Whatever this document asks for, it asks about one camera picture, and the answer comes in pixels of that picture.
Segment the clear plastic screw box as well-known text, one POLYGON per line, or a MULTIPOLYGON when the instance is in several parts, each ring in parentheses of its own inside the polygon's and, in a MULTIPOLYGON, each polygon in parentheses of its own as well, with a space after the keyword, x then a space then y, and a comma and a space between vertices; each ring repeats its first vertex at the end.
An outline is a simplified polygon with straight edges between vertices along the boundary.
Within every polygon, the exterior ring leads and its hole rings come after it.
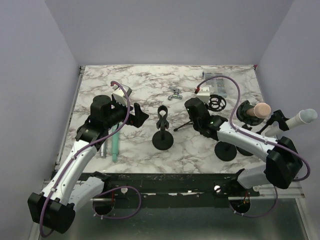
POLYGON ((223 98, 227 97, 225 79, 223 77, 215 77, 214 76, 222 76, 225 72, 219 69, 204 69, 202 71, 202 77, 206 82, 204 85, 210 87, 210 93, 219 95, 223 98))

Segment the grey mesh microphone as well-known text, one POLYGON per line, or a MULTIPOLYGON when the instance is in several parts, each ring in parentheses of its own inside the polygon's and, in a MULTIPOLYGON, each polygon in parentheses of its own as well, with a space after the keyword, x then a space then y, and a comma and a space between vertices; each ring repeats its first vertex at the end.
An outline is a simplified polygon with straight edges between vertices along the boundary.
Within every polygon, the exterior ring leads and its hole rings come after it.
POLYGON ((100 157, 106 158, 107 157, 107 142, 104 141, 100 148, 100 157))

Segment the chrome faucet tap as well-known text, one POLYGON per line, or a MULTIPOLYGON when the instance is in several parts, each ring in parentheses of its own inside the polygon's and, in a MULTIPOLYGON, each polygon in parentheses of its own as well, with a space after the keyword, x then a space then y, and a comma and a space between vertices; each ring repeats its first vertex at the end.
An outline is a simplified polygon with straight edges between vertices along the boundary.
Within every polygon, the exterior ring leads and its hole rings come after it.
POLYGON ((168 100, 172 100, 172 99, 178 99, 178 100, 181 100, 183 98, 183 96, 180 94, 180 89, 179 88, 176 88, 176 87, 169 87, 169 89, 171 91, 173 91, 173 94, 169 95, 168 96, 168 100))

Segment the aluminium frame rail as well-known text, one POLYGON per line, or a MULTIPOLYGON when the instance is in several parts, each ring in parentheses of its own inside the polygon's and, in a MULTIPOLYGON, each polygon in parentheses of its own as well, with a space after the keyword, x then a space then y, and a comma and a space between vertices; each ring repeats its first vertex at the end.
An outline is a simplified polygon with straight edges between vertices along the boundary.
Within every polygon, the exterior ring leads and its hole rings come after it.
MULTIPOLYGON (((63 156, 66 140, 67 140, 67 137, 68 137, 69 127, 70 127, 70 124, 71 124, 71 121, 72 121, 73 111, 75 109, 75 105, 76 105, 76 102, 77 102, 77 98, 78 98, 79 90, 80 90, 81 83, 82 83, 82 80, 83 80, 85 69, 86 69, 86 65, 81 65, 79 67, 79 75, 78 75, 78 80, 77 80, 74 96, 73 96, 73 99, 72 99, 72 102, 71 102, 71 107, 70 107, 70 111, 69 111, 69 114, 68 114, 68 118, 67 118, 67 123, 66 123, 65 130, 64 130, 64 134, 63 134, 63 137, 62 137, 62 142, 61 142, 60 147, 59 147, 59 152, 57 154, 57 158, 55 160, 52 173, 54 173, 54 171, 58 170, 59 167, 60 167, 60 163, 61 163, 61 159, 62 159, 62 156, 63 156)), ((33 222, 32 226, 31 226, 31 230, 30 230, 29 236, 28 236, 28 239, 29 240, 39 240, 40 238, 41 238, 40 226, 39 226, 38 223, 33 222)))

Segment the black stand of white microphone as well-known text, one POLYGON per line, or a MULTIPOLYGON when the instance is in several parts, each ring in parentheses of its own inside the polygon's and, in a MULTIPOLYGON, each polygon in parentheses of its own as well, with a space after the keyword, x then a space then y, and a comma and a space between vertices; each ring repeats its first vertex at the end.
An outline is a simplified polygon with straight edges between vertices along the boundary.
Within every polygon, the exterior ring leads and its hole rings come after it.
MULTIPOLYGON (((289 120, 289 118, 286 118, 281 110, 276 110, 275 112, 273 112, 271 117, 266 121, 265 125, 259 131, 255 132, 255 133, 261 135, 262 132, 264 130, 266 130, 267 127, 271 126, 274 122, 278 122, 278 127, 283 132, 288 131, 289 127, 286 123, 286 121, 288 121, 288 120, 289 120)), ((247 124, 244 124, 242 126, 242 128, 249 130, 249 131, 252 130, 252 127, 247 126, 247 124)), ((250 152, 248 152, 238 146, 236 146, 236 149, 238 150, 238 152, 240 154, 242 154, 244 156, 247 156, 247 157, 253 156, 252 153, 250 153, 250 152)))

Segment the black stand of pink microphone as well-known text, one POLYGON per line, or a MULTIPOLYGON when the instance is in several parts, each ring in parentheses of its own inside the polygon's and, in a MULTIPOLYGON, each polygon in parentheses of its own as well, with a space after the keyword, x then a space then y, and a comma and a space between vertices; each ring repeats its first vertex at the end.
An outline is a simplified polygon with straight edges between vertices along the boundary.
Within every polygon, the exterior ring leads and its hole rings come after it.
MULTIPOLYGON (((249 116, 246 114, 246 111, 253 108, 254 106, 250 104, 248 100, 244 101, 239 105, 236 111, 236 117, 240 122, 247 124, 248 127, 257 126, 263 122, 265 118, 257 118, 253 116, 249 116)), ((229 144, 227 142, 219 141, 215 148, 214 152, 216 156, 224 161, 230 162, 237 156, 237 148, 236 146, 229 144)))

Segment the black tripod shock-mount stand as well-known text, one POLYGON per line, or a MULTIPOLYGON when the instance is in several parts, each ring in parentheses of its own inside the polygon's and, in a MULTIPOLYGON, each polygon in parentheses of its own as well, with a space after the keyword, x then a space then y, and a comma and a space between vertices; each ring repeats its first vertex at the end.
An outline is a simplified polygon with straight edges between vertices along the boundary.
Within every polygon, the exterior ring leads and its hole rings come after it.
POLYGON ((213 138, 213 135, 220 129, 220 125, 228 120, 218 115, 210 115, 209 111, 221 112, 227 106, 226 100, 217 94, 210 94, 209 99, 202 101, 199 97, 193 97, 184 103, 189 121, 175 128, 177 132, 186 125, 192 125, 201 135, 213 138))

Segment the black round-base mic stand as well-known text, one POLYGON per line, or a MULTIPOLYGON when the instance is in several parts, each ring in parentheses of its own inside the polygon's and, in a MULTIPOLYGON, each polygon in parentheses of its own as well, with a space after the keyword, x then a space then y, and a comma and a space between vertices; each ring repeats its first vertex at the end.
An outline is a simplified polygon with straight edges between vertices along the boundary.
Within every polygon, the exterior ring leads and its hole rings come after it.
POLYGON ((158 131, 152 137, 153 146, 161 151, 168 150, 174 143, 173 135, 167 131, 169 128, 169 122, 167 121, 168 109, 165 105, 161 105, 157 109, 158 121, 156 128, 158 131))

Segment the white microphone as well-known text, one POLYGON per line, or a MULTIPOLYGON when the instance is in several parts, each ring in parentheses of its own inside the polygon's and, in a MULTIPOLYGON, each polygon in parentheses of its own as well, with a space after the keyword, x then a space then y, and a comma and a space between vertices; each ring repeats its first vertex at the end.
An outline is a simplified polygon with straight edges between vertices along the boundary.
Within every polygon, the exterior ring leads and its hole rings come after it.
POLYGON ((297 115, 286 120, 284 122, 284 125, 281 126, 281 124, 279 123, 278 126, 272 127, 264 135, 266 137, 273 137, 278 134, 282 134, 283 132, 286 132, 288 130, 291 130, 295 127, 310 124, 317 118, 318 118, 318 113, 314 109, 309 108, 309 109, 301 110, 300 112, 297 113, 297 115))

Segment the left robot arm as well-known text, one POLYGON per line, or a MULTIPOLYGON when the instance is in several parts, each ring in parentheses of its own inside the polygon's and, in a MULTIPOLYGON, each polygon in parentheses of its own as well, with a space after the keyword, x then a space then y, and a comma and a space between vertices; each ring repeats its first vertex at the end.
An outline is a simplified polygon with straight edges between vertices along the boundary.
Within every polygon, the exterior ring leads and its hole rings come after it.
POLYGON ((72 225, 76 212, 91 198, 112 196, 115 189, 107 182, 109 177, 93 173, 87 181, 75 188, 84 168, 96 155, 106 139, 112 136, 109 130, 119 125, 140 128, 149 118, 138 103, 130 105, 128 97, 125 104, 115 98, 98 95, 90 105, 90 115, 77 130, 75 142, 53 179, 40 193, 32 193, 27 204, 33 222, 38 223, 40 234, 47 237, 43 227, 51 232, 65 233, 72 225))

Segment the pink microphone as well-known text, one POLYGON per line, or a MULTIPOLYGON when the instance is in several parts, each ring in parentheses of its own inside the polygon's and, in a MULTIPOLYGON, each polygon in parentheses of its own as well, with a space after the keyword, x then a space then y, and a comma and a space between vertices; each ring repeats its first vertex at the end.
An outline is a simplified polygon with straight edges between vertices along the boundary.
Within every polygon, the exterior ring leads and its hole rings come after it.
POLYGON ((250 108, 246 111, 246 114, 251 117, 256 117, 259 119, 264 119, 268 117, 271 113, 271 107, 264 102, 260 102, 255 105, 253 108, 250 108))

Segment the teal microphone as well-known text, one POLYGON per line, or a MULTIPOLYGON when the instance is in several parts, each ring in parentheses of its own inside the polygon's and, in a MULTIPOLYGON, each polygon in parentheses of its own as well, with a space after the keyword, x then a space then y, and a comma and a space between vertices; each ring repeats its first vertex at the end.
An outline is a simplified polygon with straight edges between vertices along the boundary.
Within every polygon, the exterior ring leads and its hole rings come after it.
POLYGON ((114 163, 118 160, 119 154, 119 132, 116 132, 111 139, 111 154, 112 154, 112 161, 114 163))

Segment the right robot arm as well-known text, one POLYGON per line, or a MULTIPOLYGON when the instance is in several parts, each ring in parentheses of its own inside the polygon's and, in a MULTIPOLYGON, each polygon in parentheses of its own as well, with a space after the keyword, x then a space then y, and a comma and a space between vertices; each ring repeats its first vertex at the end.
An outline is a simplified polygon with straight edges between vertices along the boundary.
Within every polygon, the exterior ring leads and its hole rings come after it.
POLYGON ((205 104, 197 97, 184 103, 193 128, 201 135, 220 143, 239 147, 262 160, 265 165, 237 172, 230 183, 230 191, 241 196, 254 186, 272 184, 287 189, 303 166, 291 139, 265 137, 238 127, 219 115, 210 115, 205 104))

